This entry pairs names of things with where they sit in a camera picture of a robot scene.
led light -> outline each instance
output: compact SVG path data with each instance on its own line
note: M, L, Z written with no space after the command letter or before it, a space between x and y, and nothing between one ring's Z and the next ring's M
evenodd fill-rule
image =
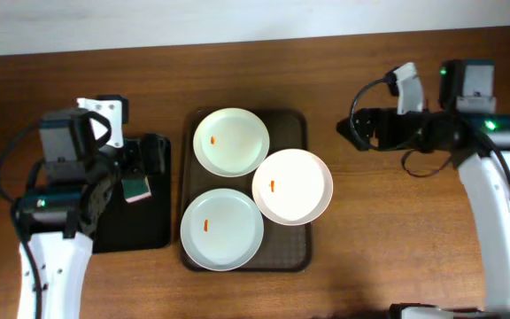
M485 127L489 130L495 130L497 128L497 125L493 121L485 121Z

wood grain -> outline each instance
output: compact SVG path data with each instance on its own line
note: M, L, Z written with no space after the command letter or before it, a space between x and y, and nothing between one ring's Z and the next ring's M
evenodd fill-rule
M167 249L92 257L81 318L323 317L391 303L481 306L484 279L473 216L451 169L413 179L400 152L356 152L336 133L353 95L394 66L417 64L430 108L449 58L496 61L500 113L510 113L510 27L257 43L0 57L0 152L30 121L76 97L130 99L127 136L157 132L173 143L178 198L183 123L204 106L290 107L308 121L310 151L335 183L314 224L313 262L300 274L195 274ZM394 106L385 88L362 106ZM19 195L41 156L33 135L10 157L5 186ZM435 154L415 165L435 167ZM19 304L18 242L0 200L0 318Z

white plastic part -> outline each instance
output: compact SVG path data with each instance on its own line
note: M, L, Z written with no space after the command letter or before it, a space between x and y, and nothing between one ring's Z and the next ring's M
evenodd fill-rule
M510 170L510 152L501 152ZM459 167L475 215L482 249L486 306L491 312L510 312L510 189L495 156L477 154Z
M408 112L422 112L424 105L424 90L421 79L416 72L413 62L408 62L393 71L397 76L398 107L397 114Z
M328 207L334 182L326 164L303 150L284 150L269 156L255 172L253 199L273 222L302 225Z
M110 137L107 145L115 148L123 147L123 132L121 130L121 126L123 124L123 109L121 101L97 101L81 97L76 99L76 102L78 102L78 107L100 113L109 120L110 125L112 126L112 137ZM105 126L97 121L91 120L91 123L96 139L107 132Z
M43 319L75 319L80 316L81 288L92 254L92 240L76 233L64 239L62 232L34 234L28 242L38 267L42 291ZM28 258L21 256L21 297L19 319L35 317L35 280Z
M190 203L181 223L184 250L198 265L215 271L241 267L263 240L263 216L245 194L205 192Z
M194 153L209 172L238 177L249 174L269 152L269 133L257 115L227 108L208 115L194 133Z

plate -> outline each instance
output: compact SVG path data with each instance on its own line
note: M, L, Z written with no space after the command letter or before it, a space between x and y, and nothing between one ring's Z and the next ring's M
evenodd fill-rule
M240 191L208 191L190 203L181 223L186 254L198 265L226 271L243 266L263 240L263 216Z
M269 133L257 115L226 108L208 115L194 133L194 153L209 172L238 177L249 174L269 152Z
M334 181L326 164L303 150L284 150L257 168L251 185L261 213L273 222L296 226L318 218L328 207Z

